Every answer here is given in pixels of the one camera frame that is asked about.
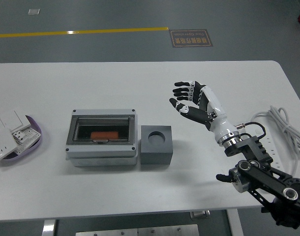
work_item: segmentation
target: white robotic hand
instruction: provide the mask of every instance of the white robotic hand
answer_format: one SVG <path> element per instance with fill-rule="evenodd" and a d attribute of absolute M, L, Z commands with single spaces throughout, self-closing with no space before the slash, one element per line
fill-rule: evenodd
<path fill-rule="evenodd" d="M 197 81 L 177 82 L 173 90 L 178 101 L 192 101 L 199 108 L 184 105 L 174 98 L 170 102 L 184 117 L 204 124 L 214 133 L 216 142 L 225 148 L 239 142 L 240 134 L 235 126 L 227 121 L 227 115 L 213 91 Z"/>

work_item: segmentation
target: circular hole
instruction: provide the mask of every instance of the circular hole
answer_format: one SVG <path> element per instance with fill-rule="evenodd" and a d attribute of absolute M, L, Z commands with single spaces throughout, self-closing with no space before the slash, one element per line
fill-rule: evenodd
<path fill-rule="evenodd" d="M 152 145 L 158 146 L 165 143 L 165 136 L 159 131 L 154 131 L 149 134 L 148 140 Z"/>

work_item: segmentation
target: gray cube with hole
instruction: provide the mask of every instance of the gray cube with hole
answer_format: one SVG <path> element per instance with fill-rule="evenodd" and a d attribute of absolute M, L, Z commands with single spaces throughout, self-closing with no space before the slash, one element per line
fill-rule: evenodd
<path fill-rule="evenodd" d="M 142 125 L 140 162 L 142 165 L 169 165 L 173 155 L 170 126 Z"/>

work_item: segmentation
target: sticker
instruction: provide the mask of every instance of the sticker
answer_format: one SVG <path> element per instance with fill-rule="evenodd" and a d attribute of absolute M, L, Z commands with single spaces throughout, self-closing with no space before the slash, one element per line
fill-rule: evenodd
<path fill-rule="evenodd" d="M 206 29 L 171 29 L 169 31 L 174 48 L 213 46 Z"/>

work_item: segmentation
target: screw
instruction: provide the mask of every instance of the screw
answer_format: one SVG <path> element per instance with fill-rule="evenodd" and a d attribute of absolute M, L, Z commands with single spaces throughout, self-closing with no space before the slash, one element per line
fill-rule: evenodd
<path fill-rule="evenodd" d="M 249 167 L 249 164 L 248 162 L 246 161 L 243 161 L 241 164 L 240 164 L 240 167 L 244 170 L 246 170 L 248 167 Z"/>
<path fill-rule="evenodd" d="M 289 197 L 289 198 L 294 198 L 294 196 L 296 195 L 295 192 L 291 189 L 289 189 L 287 192 L 286 192 L 286 195 Z"/>

